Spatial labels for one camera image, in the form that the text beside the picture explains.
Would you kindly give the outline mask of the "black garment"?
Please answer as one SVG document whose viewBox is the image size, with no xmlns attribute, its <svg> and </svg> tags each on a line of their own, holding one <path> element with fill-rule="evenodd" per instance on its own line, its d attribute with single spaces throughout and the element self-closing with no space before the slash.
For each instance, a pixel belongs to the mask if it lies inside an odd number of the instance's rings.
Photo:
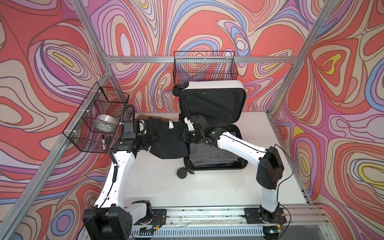
<svg viewBox="0 0 384 240">
<path fill-rule="evenodd" d="M 187 125 L 184 122 L 173 122 L 173 128 L 169 128 L 169 121 L 165 122 L 157 118 L 148 118 L 147 128 L 156 136 L 150 153 L 160 159 L 179 159 L 189 156 L 187 144 L 182 139 L 182 133 Z"/>
</svg>

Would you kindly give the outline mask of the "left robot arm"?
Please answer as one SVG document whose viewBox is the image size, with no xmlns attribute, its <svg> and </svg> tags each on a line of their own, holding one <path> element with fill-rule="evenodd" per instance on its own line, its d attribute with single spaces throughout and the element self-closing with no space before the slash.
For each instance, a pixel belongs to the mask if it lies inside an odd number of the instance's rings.
<svg viewBox="0 0 384 240">
<path fill-rule="evenodd" d="M 112 165 L 94 206 L 83 213 L 84 228 L 91 240 L 127 240 L 136 223 L 148 224 L 153 211 L 149 200 L 124 205 L 124 184 L 143 146 L 144 134 L 121 134 L 108 150 Z"/>
</svg>

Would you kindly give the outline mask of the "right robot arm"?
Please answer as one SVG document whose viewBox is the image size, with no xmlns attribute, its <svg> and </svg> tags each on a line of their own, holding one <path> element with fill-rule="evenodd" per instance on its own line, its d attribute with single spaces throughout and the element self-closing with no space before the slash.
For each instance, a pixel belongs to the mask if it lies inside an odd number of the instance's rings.
<svg viewBox="0 0 384 240">
<path fill-rule="evenodd" d="M 257 168 L 256 180 L 262 188 L 260 212 L 274 214 L 279 207 L 279 181 L 285 169 L 279 151 L 272 146 L 265 149 L 252 145 L 221 127 L 211 126 L 202 115 L 184 117 L 184 122 L 189 142 L 228 151 Z"/>
</svg>

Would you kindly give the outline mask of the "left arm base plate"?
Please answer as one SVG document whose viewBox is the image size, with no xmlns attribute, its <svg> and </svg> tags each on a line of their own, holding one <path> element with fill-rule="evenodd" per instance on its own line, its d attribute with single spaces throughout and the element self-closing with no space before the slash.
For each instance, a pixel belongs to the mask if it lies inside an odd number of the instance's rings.
<svg viewBox="0 0 384 240">
<path fill-rule="evenodd" d="M 162 226 L 166 224 L 167 210 L 152 209 L 151 213 L 144 218 L 138 220 L 134 226 Z"/>
</svg>

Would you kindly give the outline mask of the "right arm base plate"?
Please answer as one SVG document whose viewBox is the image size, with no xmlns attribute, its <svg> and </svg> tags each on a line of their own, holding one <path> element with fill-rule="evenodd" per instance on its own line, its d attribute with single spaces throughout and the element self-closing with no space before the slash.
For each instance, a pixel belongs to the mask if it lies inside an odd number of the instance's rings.
<svg viewBox="0 0 384 240">
<path fill-rule="evenodd" d="M 245 214 L 242 215 L 242 217 L 246 219 L 248 224 L 283 225 L 287 223 L 284 211 L 280 207 L 277 207 L 273 213 L 263 209 L 262 207 L 245 208 L 244 212 Z"/>
</svg>

